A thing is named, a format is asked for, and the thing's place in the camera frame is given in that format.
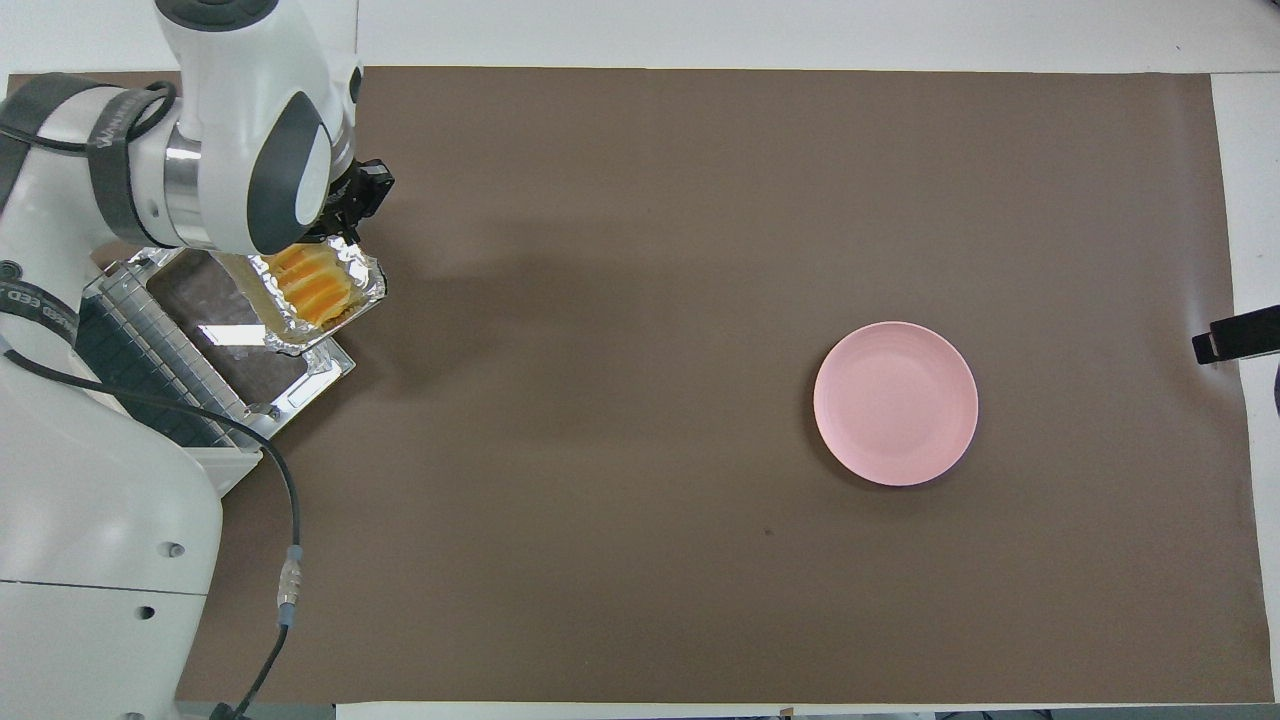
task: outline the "white table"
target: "white table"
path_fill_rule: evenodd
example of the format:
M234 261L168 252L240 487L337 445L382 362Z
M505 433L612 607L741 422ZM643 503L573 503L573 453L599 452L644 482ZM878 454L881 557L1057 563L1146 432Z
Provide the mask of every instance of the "white table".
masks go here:
M370 64L1212 73L1235 310L1280 304L1280 8L1266 0L306 0ZM151 0L5 0L0 77L175 63ZM1188 338L1207 327L1185 328ZM1275 357L1240 363L1267 618L1280 628ZM1280 685L1280 633L1271 639ZM773 715L787 707L366 703L342 720ZM796 706L797 714L959 707Z

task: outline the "orange food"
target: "orange food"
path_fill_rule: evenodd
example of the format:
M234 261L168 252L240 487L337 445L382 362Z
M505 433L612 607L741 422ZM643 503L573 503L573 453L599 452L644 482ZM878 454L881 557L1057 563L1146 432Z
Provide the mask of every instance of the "orange food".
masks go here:
M321 327L342 315L356 296L351 278L328 245L297 243L264 260L284 299L312 325Z

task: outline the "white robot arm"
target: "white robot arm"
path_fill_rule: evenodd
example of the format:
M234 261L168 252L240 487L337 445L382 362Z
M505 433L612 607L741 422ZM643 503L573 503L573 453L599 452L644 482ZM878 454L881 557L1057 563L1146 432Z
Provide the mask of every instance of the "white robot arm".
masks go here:
M380 163L353 160L362 70L321 51L297 0L155 6L184 97L41 76L0 105L10 359L74 372L74 309L105 242L273 254L353 234L389 190ZM221 525L204 469L8 360L0 459L0 716L178 717ZM282 582L291 612L298 553Z

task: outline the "pink plate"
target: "pink plate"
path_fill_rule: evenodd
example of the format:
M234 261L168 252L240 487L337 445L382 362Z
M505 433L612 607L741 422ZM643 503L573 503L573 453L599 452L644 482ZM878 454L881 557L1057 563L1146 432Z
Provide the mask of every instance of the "pink plate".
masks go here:
M978 386L950 342L911 323L876 323L836 343L813 391L818 432L845 468L914 486L960 460L978 428Z

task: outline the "brown paper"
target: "brown paper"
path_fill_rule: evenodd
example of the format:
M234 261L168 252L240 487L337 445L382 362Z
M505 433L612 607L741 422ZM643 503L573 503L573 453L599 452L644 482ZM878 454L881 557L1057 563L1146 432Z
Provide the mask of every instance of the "brown paper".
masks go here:
M284 433L261 698L1270 701L1207 77L375 68L387 302ZM978 382L911 489L818 364L910 320ZM287 511L225 501L179 696L270 646Z

